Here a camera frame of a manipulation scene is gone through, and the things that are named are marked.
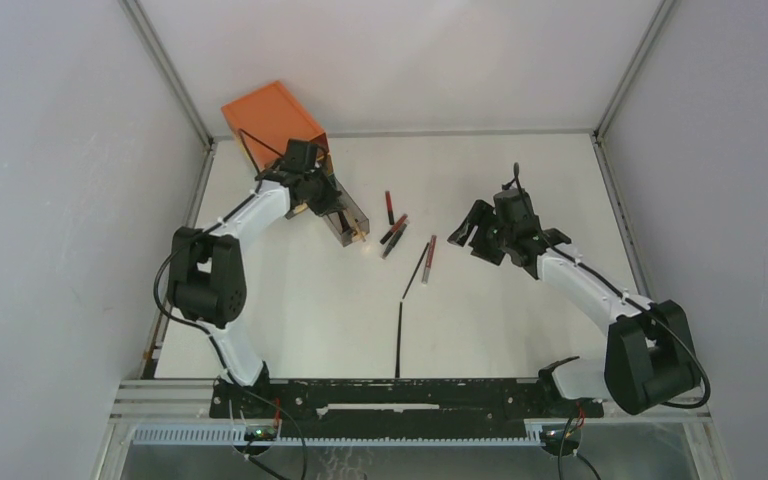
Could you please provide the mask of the red lipstick silver end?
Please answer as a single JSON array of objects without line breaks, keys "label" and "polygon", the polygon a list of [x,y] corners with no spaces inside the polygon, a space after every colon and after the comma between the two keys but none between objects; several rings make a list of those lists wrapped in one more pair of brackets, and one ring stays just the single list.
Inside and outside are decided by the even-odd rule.
[{"label": "red lipstick silver end", "polygon": [[433,257],[434,257],[436,243],[437,243],[437,236],[432,235],[428,243],[428,249],[426,252],[425,263],[423,267],[423,274],[421,279],[421,283],[423,285],[427,285],[429,281],[430,272],[433,265]]}]

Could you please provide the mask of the black powder brush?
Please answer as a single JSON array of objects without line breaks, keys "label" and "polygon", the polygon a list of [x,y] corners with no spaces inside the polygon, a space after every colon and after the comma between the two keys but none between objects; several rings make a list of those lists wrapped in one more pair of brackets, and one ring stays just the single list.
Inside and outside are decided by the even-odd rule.
[{"label": "black powder brush", "polygon": [[354,223],[349,219],[345,211],[333,213],[329,219],[334,227],[334,232],[341,242],[352,243],[355,237]]}]

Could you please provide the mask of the orange yellow blue drawer box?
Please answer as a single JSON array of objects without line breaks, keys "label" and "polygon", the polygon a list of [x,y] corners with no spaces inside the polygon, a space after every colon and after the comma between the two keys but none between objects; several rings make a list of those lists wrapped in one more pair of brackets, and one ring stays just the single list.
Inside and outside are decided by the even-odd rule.
[{"label": "orange yellow blue drawer box", "polygon": [[[288,189],[277,182],[265,180],[264,171],[284,154],[289,139],[312,141],[329,152],[328,166],[337,188],[342,192],[341,200],[345,207],[342,211],[353,223],[357,222],[366,235],[369,233],[368,219],[335,176],[325,130],[281,82],[274,81],[261,87],[224,105],[221,111],[242,152],[254,166],[255,186],[260,188],[268,182],[277,185],[278,196],[284,201],[284,217],[291,218],[301,210],[311,210],[305,205],[291,209]],[[335,234],[330,215],[318,217],[325,218]]]}]

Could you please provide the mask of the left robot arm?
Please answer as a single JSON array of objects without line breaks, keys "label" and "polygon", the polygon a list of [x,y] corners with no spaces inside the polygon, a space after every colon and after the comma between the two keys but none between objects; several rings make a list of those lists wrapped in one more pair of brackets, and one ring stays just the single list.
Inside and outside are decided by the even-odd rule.
[{"label": "left robot arm", "polygon": [[300,206],[317,216],[343,210],[329,160],[329,150],[319,143],[288,140],[228,213],[206,228],[175,231],[155,277],[167,282],[165,288],[153,288],[158,310],[207,336],[221,377],[237,385],[234,404],[250,417],[270,409],[273,392],[259,381],[266,363],[241,318],[247,300],[243,255],[270,225]]}]

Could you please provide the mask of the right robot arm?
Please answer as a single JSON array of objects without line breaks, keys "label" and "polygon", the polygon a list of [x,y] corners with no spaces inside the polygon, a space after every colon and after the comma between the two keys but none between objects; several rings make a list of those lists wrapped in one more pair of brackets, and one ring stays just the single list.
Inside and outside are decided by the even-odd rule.
[{"label": "right robot arm", "polygon": [[494,265],[509,259],[564,294],[604,334],[603,356],[573,356],[540,371],[538,402],[547,414],[565,415],[577,400],[612,401],[631,415],[677,408],[677,397],[697,387],[701,398],[685,407],[707,403],[710,380],[683,308],[633,294],[588,265],[567,235],[542,227],[526,192],[511,187],[492,202],[475,201],[447,241]]}]

